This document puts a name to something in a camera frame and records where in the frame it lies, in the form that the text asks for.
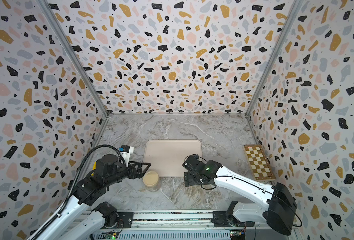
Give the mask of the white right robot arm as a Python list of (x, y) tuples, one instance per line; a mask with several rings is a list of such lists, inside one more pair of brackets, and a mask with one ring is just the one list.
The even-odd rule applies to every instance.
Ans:
[(247, 207), (245, 204), (233, 201), (226, 214), (231, 221), (258, 222), (267, 224), (272, 230), (289, 236), (292, 233), (297, 204), (288, 188), (277, 183), (276, 185), (263, 184), (246, 178), (228, 169), (224, 165), (199, 155), (189, 155), (182, 166), (185, 168), (185, 186), (200, 186), (211, 191), (224, 188), (233, 191), (256, 204)]

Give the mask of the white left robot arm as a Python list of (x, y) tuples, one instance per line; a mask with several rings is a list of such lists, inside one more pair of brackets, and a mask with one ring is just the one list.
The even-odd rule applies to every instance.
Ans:
[(90, 175), (78, 181), (58, 210), (29, 238), (57, 240), (88, 207), (107, 192), (107, 188), (124, 179), (141, 179), (151, 163), (129, 161), (123, 163), (116, 155), (104, 155), (96, 161)]

